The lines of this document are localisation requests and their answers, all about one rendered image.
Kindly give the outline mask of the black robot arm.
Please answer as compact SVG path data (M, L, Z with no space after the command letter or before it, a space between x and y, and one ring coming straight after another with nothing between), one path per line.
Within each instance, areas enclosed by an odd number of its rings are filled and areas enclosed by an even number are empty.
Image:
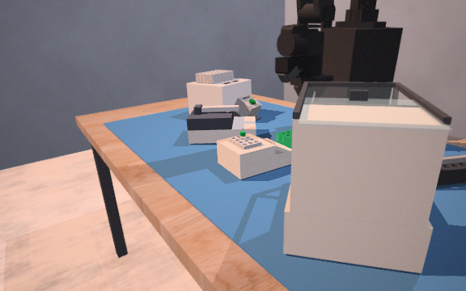
M351 0L350 9L345 13L345 23L336 22L335 27L386 27L386 22L377 22L379 10L375 9L376 1ZM296 0L296 2L297 24L282 26L281 34L277 38L277 50L283 57L275 57L275 72L281 82L286 83L292 82L296 76L307 78L320 76L321 56L316 54L324 53L324 32L320 32L318 28L332 28L336 11L334 0ZM309 23L321 23L321 25ZM304 54L305 56L300 56ZM315 54L315 56L307 56L307 54Z

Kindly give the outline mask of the blue bench mat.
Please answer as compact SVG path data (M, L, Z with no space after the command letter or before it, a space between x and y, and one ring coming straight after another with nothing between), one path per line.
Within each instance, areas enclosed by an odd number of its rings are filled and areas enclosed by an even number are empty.
M466 183L436 187L422 273L283 254L291 164L239 179L217 143L189 144L189 108L103 123L289 291L466 291Z

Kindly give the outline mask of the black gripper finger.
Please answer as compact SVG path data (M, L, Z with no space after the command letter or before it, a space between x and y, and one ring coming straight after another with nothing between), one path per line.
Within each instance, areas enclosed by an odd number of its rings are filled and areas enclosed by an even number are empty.
M302 86L294 86L294 90L298 96L300 94L301 89L302 89Z

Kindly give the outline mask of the green tube rack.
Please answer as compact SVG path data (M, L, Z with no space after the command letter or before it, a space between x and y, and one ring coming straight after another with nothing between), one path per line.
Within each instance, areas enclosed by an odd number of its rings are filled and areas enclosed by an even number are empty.
M277 143L292 149L292 129L277 133Z

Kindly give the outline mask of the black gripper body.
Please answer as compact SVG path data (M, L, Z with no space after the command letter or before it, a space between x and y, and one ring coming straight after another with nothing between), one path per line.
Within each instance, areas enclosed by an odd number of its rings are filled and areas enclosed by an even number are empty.
M296 76L294 78L294 80L292 82L290 82L291 85L303 86L304 82L331 82L331 81L333 81L333 75L322 74L323 53L316 54L316 56L321 56L320 76L319 77L314 77L314 78Z

